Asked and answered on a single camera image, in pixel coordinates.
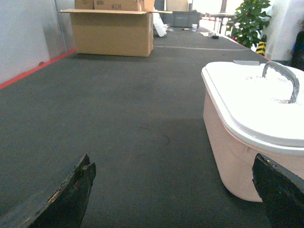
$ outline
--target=cardboard box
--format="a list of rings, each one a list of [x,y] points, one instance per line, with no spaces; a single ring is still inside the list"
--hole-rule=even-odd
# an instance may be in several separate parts
[[[94,0],[75,0],[75,9],[93,10]]]
[[[152,13],[68,9],[77,53],[148,57],[153,49]]]
[[[94,0],[95,10],[144,11],[142,0]]]

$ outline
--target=potted plant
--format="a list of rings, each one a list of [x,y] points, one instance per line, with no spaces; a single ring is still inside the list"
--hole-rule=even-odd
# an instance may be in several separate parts
[[[257,47],[263,27],[269,25],[269,18],[263,9],[270,6],[269,0],[244,0],[236,8],[236,16],[233,19],[235,28],[232,30],[232,37],[236,38],[239,44],[251,48]]]

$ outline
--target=white plastic container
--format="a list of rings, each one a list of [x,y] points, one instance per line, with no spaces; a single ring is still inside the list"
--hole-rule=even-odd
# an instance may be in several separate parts
[[[241,199],[262,201],[252,182],[257,153],[304,179],[304,72],[274,62],[213,62],[201,74],[204,121],[225,187]]]

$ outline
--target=white wall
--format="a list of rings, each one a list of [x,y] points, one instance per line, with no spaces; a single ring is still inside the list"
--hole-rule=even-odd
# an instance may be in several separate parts
[[[65,53],[65,26],[54,0],[1,1],[0,83]]]
[[[304,1],[273,0],[271,20],[264,33],[267,35],[266,57],[271,60],[290,61],[295,39],[302,30],[297,23],[304,20]]]

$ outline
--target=gray carpet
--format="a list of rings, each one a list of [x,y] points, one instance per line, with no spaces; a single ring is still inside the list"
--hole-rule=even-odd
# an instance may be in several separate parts
[[[0,90],[0,214],[88,153],[97,174],[82,228],[270,227],[262,203],[220,180],[200,75],[212,61],[266,60],[191,31],[154,45],[148,58],[73,53]]]

